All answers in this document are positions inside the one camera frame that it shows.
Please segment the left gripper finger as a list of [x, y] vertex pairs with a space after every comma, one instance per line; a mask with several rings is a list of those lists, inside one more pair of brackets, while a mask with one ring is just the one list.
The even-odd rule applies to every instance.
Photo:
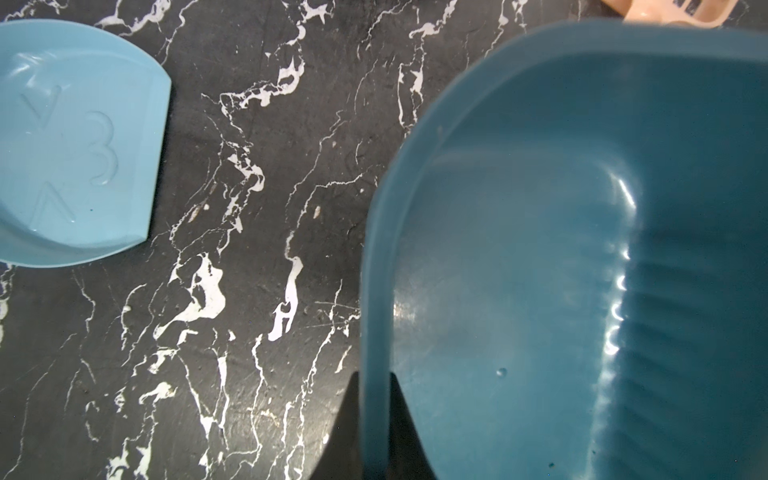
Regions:
[[[433, 479], [435, 474], [422, 448], [402, 389], [390, 375], [388, 479]], [[313, 479], [361, 479], [359, 442], [359, 374], [353, 373]]]

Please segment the teal storage tray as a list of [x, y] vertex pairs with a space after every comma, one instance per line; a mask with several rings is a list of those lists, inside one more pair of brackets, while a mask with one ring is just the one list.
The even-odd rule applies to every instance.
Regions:
[[441, 479], [767, 475], [767, 37], [560, 23], [452, 83], [371, 204], [361, 443]]

